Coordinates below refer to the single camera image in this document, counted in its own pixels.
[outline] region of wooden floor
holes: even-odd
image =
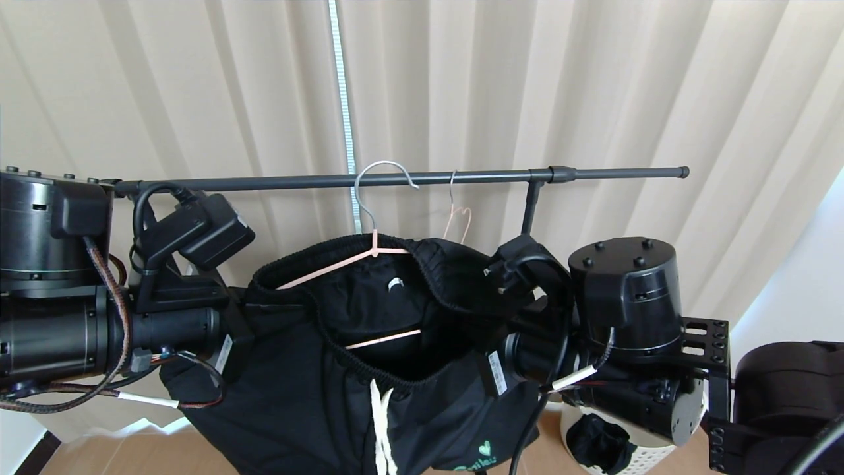
[[[586,473],[571,459],[560,439],[559,413],[546,412],[539,425],[541,436],[522,457],[520,475]],[[692,441],[677,449],[653,475],[714,474],[709,470],[706,436],[698,431]],[[506,475],[509,464],[490,470]],[[41,475],[237,475],[235,469],[196,429],[186,427],[163,435],[145,429],[121,439],[85,437],[63,445]],[[426,475],[455,473],[428,471]]]

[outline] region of white laundry basket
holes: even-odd
[[[604,412],[600,412],[590,407],[572,407],[567,404],[559,405],[562,417],[560,418],[560,433],[563,437],[563,445],[566,451],[571,455],[568,444],[565,442],[565,435],[568,434],[569,429],[585,414],[597,414],[601,419],[608,423],[614,423],[621,426],[630,434],[630,443],[636,446],[633,451],[633,456],[630,458],[630,464],[619,472],[619,475],[645,475],[649,470],[654,468],[662,459],[668,456],[676,445],[669,444],[667,440],[649,434],[647,431],[637,428],[626,422],[622,422]],[[706,398],[704,397],[703,407],[701,408],[701,418],[703,418],[706,410]],[[581,468],[593,475],[603,475],[603,470],[600,467],[584,467]]]

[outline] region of empty hanger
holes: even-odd
[[[407,169],[404,168],[400,163],[396,163],[395,161],[389,160],[382,160],[376,161],[375,163],[371,163],[369,166],[363,169],[362,172],[358,174],[358,177],[354,180],[354,198],[358,202],[358,206],[372,219],[372,248],[367,249],[366,251],[353,255],[348,259],[341,260],[337,264],[329,265],[328,267],[324,267],[320,270],[316,270],[307,276],[300,277],[294,281],[288,282],[283,286],[279,287],[279,289],[288,289],[291,287],[296,287],[303,282],[307,282],[311,279],[315,279],[319,276],[324,276],[327,273],[331,272],[332,270],[337,270],[341,267],[345,267],[346,265],[352,264],[353,262],[357,262],[361,259],[367,257],[377,257],[378,254],[410,254],[406,249],[396,249],[396,248],[382,248],[378,246],[378,223],[375,220],[375,216],[372,215],[372,211],[363,204],[363,201],[360,200],[360,179],[364,176],[366,172],[370,170],[372,167],[376,167],[378,165],[393,165],[398,167],[404,176],[408,179],[408,184],[415,188],[419,189],[419,185],[414,183],[414,180],[410,177],[410,173],[408,173]]]
[[[454,209],[454,176],[457,175],[457,170],[452,172],[452,179],[448,182],[448,195],[452,198],[452,209],[451,213],[448,215],[448,223],[446,224],[446,231],[442,233],[442,238],[445,239],[448,236],[448,228],[452,225],[452,219],[454,219],[455,213],[461,213],[463,215],[468,215],[468,219],[466,220],[466,229],[463,230],[463,237],[460,238],[460,244],[463,244],[463,241],[466,240],[466,234],[469,232],[469,227],[472,226],[472,210],[468,207],[465,208],[457,208]]]

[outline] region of silver metal hook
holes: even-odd
[[[369,215],[370,219],[372,219],[372,229],[378,229],[378,224],[375,221],[375,217],[372,215],[372,211],[364,205],[363,201],[360,200],[360,179],[364,176],[366,172],[370,170],[372,167],[376,167],[378,165],[393,165],[398,167],[399,170],[404,173],[404,176],[408,178],[408,185],[413,188],[419,189],[419,185],[414,183],[414,180],[410,177],[410,173],[408,173],[408,169],[403,167],[401,163],[397,163],[395,161],[390,160],[381,160],[370,163],[366,168],[364,168],[360,173],[358,173],[358,177],[354,179],[354,199],[357,200],[358,206],[367,214]]]
[[[457,175],[457,170],[452,172],[452,179],[448,181],[448,196],[452,197],[452,208],[454,206],[454,176]]]

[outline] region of curtain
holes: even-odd
[[[329,10],[0,2],[0,161],[122,179],[339,174],[347,147],[358,170],[686,165],[683,180],[546,185],[533,235],[563,261],[622,235],[672,243],[685,313],[732,323],[844,163],[844,3],[338,0],[351,137]],[[526,188],[455,186],[455,206],[473,213],[466,244],[492,253],[515,237]],[[354,231],[346,189],[227,195],[257,232],[221,268],[236,285]],[[156,198],[160,215],[171,210]],[[445,231],[446,185],[361,198],[381,232]],[[115,204],[122,257],[130,210]],[[454,218],[451,240],[467,220]],[[163,395],[153,379],[140,384]],[[97,400],[39,419],[70,440],[140,417],[161,425],[178,413]]]

